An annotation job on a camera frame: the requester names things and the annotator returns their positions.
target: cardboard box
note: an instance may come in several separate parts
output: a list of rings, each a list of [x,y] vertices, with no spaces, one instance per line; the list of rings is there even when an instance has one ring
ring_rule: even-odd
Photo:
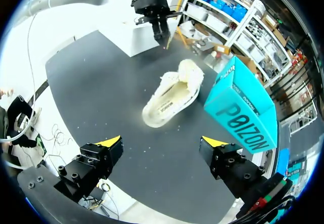
[[[200,33],[206,35],[206,36],[210,36],[210,34],[206,31],[206,27],[204,25],[202,25],[201,23],[196,23],[194,25],[195,29],[197,29]]]
[[[223,54],[229,55],[229,53],[231,52],[231,48],[228,46],[224,46],[222,44],[218,44],[216,43],[214,46],[214,50],[217,52],[221,52]]]
[[[254,74],[254,76],[258,75],[258,80],[262,85],[265,84],[262,81],[261,71],[259,71],[259,69],[257,68],[257,66],[255,65],[254,61],[251,58],[247,56],[239,56],[239,55],[235,55],[235,56],[238,57],[249,68],[249,70]]]
[[[238,57],[234,56],[217,75],[204,110],[250,153],[277,147],[274,103]]]
[[[264,13],[261,21],[271,30],[275,30],[278,26],[277,21],[269,13]]]
[[[273,31],[273,34],[277,37],[277,39],[280,41],[282,46],[285,47],[287,44],[287,41],[289,40],[289,36],[285,39],[278,29],[275,29]]]

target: wall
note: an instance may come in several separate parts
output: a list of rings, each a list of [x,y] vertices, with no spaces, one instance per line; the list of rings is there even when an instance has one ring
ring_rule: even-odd
[[[140,15],[135,14],[130,3],[131,0],[110,0],[108,4],[99,7],[73,4],[39,13],[29,36],[35,87],[38,88],[46,80],[46,58],[52,56],[55,53],[53,48],[62,42],[74,37],[78,39],[100,26],[109,26],[115,22],[135,26],[134,19]],[[0,57],[0,87],[14,88],[16,93],[27,99],[33,94],[27,54],[27,34],[31,19],[22,22],[7,34],[3,39]]]

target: white box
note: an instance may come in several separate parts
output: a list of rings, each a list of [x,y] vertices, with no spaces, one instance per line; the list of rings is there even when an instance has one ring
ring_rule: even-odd
[[[269,43],[270,43],[270,41],[264,35],[261,35],[261,37],[259,39],[259,44],[262,47],[266,47]]]
[[[251,50],[250,55],[256,63],[259,63],[265,57],[264,54],[256,46],[254,46],[254,48]]]
[[[216,18],[215,16],[208,14],[206,23],[212,27],[214,30],[222,33],[224,29],[227,27],[226,23],[223,23],[221,20]]]
[[[187,13],[201,21],[205,21],[207,18],[207,10],[194,4],[188,4]]]
[[[253,41],[243,33],[238,37],[237,42],[245,50],[248,50],[251,47],[251,45],[253,45]]]

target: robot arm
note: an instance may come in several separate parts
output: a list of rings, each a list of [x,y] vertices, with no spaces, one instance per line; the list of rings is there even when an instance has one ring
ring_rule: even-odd
[[[107,2],[108,0],[31,0],[19,11],[16,24],[53,7],[75,3],[99,6]],[[132,0],[131,6],[134,7],[137,14],[144,15],[139,19],[137,25],[146,22],[151,23],[155,40],[165,47],[170,37],[167,19],[181,13],[170,11],[167,0]]]

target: white shoe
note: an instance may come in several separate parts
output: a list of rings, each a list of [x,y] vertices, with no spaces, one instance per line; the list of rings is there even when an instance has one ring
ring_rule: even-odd
[[[145,124],[159,128],[187,108],[197,98],[203,79],[203,71],[192,60],[181,61],[178,72],[165,73],[143,109]]]

